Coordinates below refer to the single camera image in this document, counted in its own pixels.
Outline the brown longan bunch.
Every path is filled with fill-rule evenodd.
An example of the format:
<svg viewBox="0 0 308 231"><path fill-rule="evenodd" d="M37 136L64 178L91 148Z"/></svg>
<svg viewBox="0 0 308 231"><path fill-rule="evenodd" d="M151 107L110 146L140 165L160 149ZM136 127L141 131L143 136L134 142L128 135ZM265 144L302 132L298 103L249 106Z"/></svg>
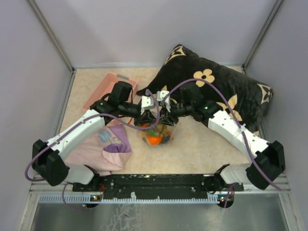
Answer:
<svg viewBox="0 0 308 231"><path fill-rule="evenodd" d="M156 127L149 129L147 131L147 135L158 136L158 137L166 137L171 135L171 130L165 124L158 124Z"/></svg>

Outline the clear zip bag orange zipper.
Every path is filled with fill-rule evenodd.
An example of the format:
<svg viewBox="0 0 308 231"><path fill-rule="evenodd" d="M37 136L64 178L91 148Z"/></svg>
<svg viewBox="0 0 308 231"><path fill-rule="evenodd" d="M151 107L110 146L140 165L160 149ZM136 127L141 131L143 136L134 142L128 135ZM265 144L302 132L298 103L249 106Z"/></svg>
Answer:
<svg viewBox="0 0 308 231"><path fill-rule="evenodd" d="M134 126L147 128L156 122L155 117L141 117L134 119ZM159 123L146 130L137 130L137 137L150 146L160 146L170 143L173 140L177 124L170 119L161 117Z"/></svg>

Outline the orange persimmon with green calyx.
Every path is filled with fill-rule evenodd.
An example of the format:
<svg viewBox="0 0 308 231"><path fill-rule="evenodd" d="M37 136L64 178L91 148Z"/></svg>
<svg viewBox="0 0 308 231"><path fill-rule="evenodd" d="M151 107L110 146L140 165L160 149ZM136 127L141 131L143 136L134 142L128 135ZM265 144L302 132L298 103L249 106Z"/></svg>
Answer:
<svg viewBox="0 0 308 231"><path fill-rule="evenodd" d="M146 135L147 143L151 146L157 146L161 143L162 137Z"/></svg>

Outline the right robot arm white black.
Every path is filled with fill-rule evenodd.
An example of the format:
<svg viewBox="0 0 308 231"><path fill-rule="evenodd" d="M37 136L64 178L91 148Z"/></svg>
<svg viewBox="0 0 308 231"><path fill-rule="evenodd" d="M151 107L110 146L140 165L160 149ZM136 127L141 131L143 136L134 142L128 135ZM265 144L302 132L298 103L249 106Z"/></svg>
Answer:
<svg viewBox="0 0 308 231"><path fill-rule="evenodd" d="M235 183L251 183L261 190L269 186L281 190L281 187L274 183L285 170L284 149L281 143L270 143L258 137L245 125L240 124L233 112L227 112L214 101L205 101L194 83L185 81L176 88L184 94L184 104L171 106L169 91L157 93L157 100L166 107L170 116L192 116L194 120L224 137L246 155L248 163L226 164L217 171L215 185L218 189L224 191Z"/></svg>

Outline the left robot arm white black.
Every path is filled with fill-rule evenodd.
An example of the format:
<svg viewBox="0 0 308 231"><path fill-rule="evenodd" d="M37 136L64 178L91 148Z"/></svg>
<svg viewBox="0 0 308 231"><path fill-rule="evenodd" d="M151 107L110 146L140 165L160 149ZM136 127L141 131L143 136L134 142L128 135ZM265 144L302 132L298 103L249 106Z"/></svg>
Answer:
<svg viewBox="0 0 308 231"><path fill-rule="evenodd" d="M32 147L32 160L25 169L26 179L38 181L28 175L29 169L32 168L41 176L41 180L47 181L50 186L66 182L82 184L90 191L98 189L100 179L93 168L87 165L67 165L65 160L89 135L113 119L123 123L121 116L138 118L147 110L159 108L158 101L149 90L142 96L140 105L128 102L131 92L131 84L124 81L115 83L111 93L95 101L89 110L65 131L47 141L37 140Z"/></svg>

